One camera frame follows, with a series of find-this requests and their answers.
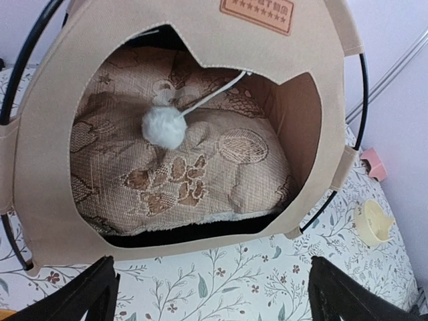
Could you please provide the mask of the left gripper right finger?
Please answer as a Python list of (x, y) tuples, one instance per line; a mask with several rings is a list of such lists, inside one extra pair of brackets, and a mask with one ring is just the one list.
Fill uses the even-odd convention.
[(418, 309), (409, 312), (376, 296), (325, 257), (313, 256), (308, 280), (312, 319), (426, 320)]

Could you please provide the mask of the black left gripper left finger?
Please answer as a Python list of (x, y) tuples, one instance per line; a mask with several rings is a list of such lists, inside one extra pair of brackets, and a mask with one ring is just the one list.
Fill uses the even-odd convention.
[(120, 275), (112, 256), (101, 257), (64, 287), (16, 312), (9, 321), (114, 319)]

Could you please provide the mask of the cream ceramic pet bowl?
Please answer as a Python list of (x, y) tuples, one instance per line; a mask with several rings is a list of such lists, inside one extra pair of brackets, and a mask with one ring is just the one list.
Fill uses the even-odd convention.
[(392, 239), (390, 232), (395, 218), (389, 217), (383, 208), (369, 199), (354, 210), (355, 227), (361, 240), (369, 247), (375, 247)]

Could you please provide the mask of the pink plastic bowl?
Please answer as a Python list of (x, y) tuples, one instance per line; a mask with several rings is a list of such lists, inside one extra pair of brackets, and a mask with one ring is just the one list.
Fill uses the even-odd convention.
[(376, 179), (378, 182), (381, 182), (386, 179), (387, 170), (380, 156), (374, 148), (365, 150), (361, 154), (360, 160), (366, 163), (368, 169), (368, 176), (370, 178)]

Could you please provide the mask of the white fluffy cushion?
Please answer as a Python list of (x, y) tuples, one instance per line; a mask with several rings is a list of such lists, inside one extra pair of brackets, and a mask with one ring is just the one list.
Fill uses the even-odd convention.
[[(185, 51), (122, 47), (90, 80), (70, 139), (78, 213), (102, 235), (130, 236), (190, 224), (239, 221), (286, 207), (299, 186), (268, 120), (269, 82), (202, 68)], [(185, 110), (174, 150), (150, 144), (152, 106)]]

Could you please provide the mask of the beige fabric pet tent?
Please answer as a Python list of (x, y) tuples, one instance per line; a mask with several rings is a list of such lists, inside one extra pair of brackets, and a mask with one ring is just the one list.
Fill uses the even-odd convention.
[[(185, 51), (202, 68), (266, 79), (272, 97), (267, 117), (299, 186), (294, 199), (239, 221), (130, 236), (98, 233), (76, 208), (70, 139), (90, 80), (122, 47)], [(299, 237), (305, 215), (326, 191), (341, 188), (353, 164), (356, 149), (345, 142), (344, 59), (362, 52), (345, 1), (72, 1), (11, 117), (18, 123), (15, 148), (1, 143), (1, 182), (15, 165), (11, 210), (33, 268), (90, 263), (103, 255), (176, 255), (275, 234)]]

